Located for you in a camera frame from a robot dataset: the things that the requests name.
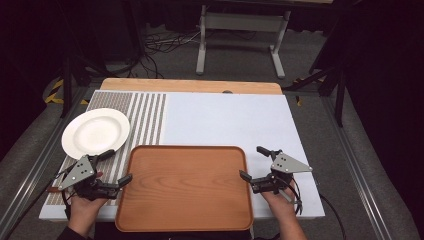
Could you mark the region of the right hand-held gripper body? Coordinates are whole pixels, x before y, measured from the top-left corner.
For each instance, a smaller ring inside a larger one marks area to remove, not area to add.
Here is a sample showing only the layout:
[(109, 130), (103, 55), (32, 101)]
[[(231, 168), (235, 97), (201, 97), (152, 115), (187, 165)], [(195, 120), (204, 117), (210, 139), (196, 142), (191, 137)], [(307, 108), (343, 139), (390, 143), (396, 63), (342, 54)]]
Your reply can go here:
[(269, 156), (272, 160), (270, 173), (261, 178), (252, 179), (251, 188), (255, 194), (262, 192), (278, 193), (289, 187), (294, 173), (311, 172), (313, 170), (295, 158), (285, 154), (282, 150), (271, 151)]

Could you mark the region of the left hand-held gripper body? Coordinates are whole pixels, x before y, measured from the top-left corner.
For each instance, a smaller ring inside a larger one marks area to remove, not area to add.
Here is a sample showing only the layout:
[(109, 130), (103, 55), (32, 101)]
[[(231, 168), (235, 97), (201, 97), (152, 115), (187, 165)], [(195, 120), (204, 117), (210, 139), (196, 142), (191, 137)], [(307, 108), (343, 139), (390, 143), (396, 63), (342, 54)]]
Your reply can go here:
[(84, 155), (68, 167), (58, 190), (72, 189), (79, 197), (88, 200), (116, 199), (120, 191), (118, 184), (104, 183), (97, 178), (97, 156)]

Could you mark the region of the person's right hand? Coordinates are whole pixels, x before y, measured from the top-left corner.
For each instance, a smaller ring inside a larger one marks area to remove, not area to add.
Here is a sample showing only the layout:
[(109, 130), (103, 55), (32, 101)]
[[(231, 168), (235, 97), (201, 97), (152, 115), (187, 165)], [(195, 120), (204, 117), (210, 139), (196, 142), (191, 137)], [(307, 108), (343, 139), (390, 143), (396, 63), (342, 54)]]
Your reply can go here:
[(261, 196), (265, 199), (272, 214), (278, 220), (296, 216), (293, 204), (283, 195), (274, 194), (273, 192), (262, 192)]

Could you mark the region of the person's left hand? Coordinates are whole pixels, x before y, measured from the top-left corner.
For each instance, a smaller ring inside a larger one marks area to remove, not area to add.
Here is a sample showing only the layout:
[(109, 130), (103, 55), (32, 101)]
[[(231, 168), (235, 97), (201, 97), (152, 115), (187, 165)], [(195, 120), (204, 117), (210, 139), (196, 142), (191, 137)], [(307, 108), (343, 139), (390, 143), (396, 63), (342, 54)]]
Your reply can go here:
[(87, 238), (101, 207), (106, 202), (107, 199), (103, 198), (88, 200), (73, 196), (71, 198), (71, 217), (68, 221), (68, 227), (80, 236)]

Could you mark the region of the white ceramic plate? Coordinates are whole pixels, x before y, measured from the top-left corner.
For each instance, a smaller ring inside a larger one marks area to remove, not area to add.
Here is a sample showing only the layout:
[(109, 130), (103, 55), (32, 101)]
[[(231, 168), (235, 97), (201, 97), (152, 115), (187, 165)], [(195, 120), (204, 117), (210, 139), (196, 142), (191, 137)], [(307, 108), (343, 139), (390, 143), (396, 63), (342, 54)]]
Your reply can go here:
[(65, 128), (61, 144), (74, 159), (117, 151), (127, 140), (130, 122), (122, 112), (100, 108), (87, 111), (73, 119)]

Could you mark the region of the white table board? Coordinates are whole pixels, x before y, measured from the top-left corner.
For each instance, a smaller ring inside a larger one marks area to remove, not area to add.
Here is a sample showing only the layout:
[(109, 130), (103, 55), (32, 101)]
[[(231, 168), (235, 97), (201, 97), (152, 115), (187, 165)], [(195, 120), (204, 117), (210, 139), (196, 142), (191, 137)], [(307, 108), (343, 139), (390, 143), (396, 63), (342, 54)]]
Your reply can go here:
[[(256, 151), (257, 146), (268, 150), (282, 150), (285, 154), (307, 164), (299, 135), (287, 100), (283, 95), (225, 94), (193, 92), (152, 92), (167, 95), (164, 125), (160, 143), (139, 146), (234, 146), (245, 153), (246, 169), (252, 179), (270, 173), (272, 160)], [(316, 218), (324, 214), (320, 197), (311, 172), (294, 173), (300, 190), (293, 203), (301, 218)], [(63, 207), (72, 189), (59, 191), (64, 179), (60, 173), (43, 205), (43, 220), (63, 220)], [(272, 213), (264, 198), (252, 191), (250, 198), (254, 220), (267, 219)], [(116, 199), (100, 211), (99, 220), (114, 222), (123, 189)]]

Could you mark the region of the grey striped placemat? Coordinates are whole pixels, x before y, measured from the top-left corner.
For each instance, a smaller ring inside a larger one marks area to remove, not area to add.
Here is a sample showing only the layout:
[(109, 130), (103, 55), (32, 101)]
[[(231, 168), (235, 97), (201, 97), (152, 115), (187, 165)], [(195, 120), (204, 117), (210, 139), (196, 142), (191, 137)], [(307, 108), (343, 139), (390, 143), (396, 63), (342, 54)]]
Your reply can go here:
[[(101, 179), (104, 182), (115, 183), (127, 173), (128, 159), (135, 147), (160, 143), (166, 100), (167, 95), (164, 93), (100, 90), (94, 92), (85, 112), (100, 108), (115, 109), (126, 115), (130, 122), (126, 142), (115, 151), (114, 156), (97, 165), (97, 169), (103, 173)], [(66, 154), (61, 168), (66, 169), (77, 161), (78, 159)]]

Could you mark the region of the brown wooden tray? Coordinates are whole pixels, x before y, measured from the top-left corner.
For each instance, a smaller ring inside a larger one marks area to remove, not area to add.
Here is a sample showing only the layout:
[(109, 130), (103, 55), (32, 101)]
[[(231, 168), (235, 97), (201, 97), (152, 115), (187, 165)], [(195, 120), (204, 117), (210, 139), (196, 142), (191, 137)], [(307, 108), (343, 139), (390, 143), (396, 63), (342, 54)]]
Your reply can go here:
[(122, 232), (241, 231), (253, 224), (245, 153), (234, 146), (132, 150), (115, 225)]

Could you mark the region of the yellow black hazard tape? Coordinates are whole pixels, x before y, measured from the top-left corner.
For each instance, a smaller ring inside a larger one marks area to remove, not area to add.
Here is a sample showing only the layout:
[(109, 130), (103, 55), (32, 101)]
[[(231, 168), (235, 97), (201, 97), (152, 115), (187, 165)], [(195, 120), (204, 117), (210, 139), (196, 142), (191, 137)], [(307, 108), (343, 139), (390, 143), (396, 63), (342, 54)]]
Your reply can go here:
[(44, 90), (43, 98), (46, 104), (63, 104), (64, 80), (62, 78), (53, 80)]

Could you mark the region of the black metal stand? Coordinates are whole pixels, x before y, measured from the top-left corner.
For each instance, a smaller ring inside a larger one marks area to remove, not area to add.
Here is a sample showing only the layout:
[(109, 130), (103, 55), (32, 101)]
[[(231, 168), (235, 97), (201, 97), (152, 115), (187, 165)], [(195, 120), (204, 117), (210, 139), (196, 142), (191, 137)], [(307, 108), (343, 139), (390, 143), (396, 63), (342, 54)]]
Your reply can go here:
[(59, 36), (63, 47), (62, 77), (64, 103), (61, 117), (70, 112), (77, 100), (73, 99), (72, 82), (77, 87), (87, 87), (91, 83), (88, 68), (100, 76), (109, 77), (113, 73), (106, 69), (93, 30), (89, 27), (86, 0), (52, 0), (52, 7), (60, 20)]

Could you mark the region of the black tripod stand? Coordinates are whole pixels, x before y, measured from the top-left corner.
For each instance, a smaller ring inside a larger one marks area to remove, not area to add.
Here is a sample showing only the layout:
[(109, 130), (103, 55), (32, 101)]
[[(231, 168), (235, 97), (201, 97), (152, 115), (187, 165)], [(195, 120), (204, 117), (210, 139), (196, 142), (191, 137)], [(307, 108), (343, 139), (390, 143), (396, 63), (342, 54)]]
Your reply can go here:
[(322, 79), (318, 88), (320, 96), (329, 97), (333, 90), (337, 89), (334, 116), (339, 127), (343, 126), (342, 111), (346, 86), (344, 68), (356, 49), (355, 42), (358, 37), (354, 29), (349, 27), (349, 24), (358, 15), (355, 6), (359, 1), (361, 0), (336, 0), (337, 4), (333, 7), (333, 12), (337, 15), (336, 24), (330, 31), (330, 35), (314, 61), (311, 70), (319, 64), (324, 64), (324, 67), (309, 77), (282, 88), (283, 91), (294, 92)]

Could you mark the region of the aluminium floor rail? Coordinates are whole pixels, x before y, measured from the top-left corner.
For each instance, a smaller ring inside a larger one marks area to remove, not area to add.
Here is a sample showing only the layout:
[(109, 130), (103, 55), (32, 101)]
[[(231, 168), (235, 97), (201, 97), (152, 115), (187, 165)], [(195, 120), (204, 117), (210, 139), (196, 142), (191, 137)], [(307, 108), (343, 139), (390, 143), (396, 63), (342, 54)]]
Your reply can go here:
[(372, 193), (364, 174), (359, 166), (356, 155), (353, 151), (351, 143), (342, 127), (340, 127), (335, 118), (335, 110), (331, 100), (328, 97), (321, 99), (326, 114), (328, 115), (332, 127), (341, 144), (348, 170), (352, 176), (355, 187), (358, 191), (361, 202), (365, 208), (371, 226), (378, 240), (393, 240), (391, 233), (384, 221), (381, 211), (377, 205), (374, 194)]
[(70, 122), (71, 118), (76, 114), (80, 102), (88, 91), (87, 87), (77, 87), (74, 94), (70, 94), (70, 99), (63, 105), (65, 113), (58, 119), (53, 132), (49, 135), (43, 149), (36, 158), (29, 170), (29, 173), (19, 184), (17, 193), (11, 201), (8, 209), (0, 219), (0, 240), (8, 240), (14, 229), (24, 217), (27, 202), (29, 201), (35, 187), (38, 185), (47, 165), (52, 158), (53, 153), (59, 146), (60, 136), (65, 126)]

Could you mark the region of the grey metal table frame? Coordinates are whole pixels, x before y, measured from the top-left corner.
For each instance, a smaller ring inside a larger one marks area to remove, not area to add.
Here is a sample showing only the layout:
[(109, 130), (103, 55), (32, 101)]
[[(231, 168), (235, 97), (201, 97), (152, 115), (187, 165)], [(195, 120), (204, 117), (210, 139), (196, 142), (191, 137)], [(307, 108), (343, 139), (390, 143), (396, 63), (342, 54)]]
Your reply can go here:
[(290, 16), (290, 11), (285, 11), (281, 16), (213, 13), (207, 10), (206, 5), (203, 5), (201, 8), (199, 25), (200, 44), (198, 49), (196, 74), (202, 75), (204, 73), (206, 59), (206, 30), (240, 30), (274, 32), (276, 34), (275, 43), (269, 46), (269, 51), (277, 77), (279, 79), (284, 79), (286, 74), (279, 52)]

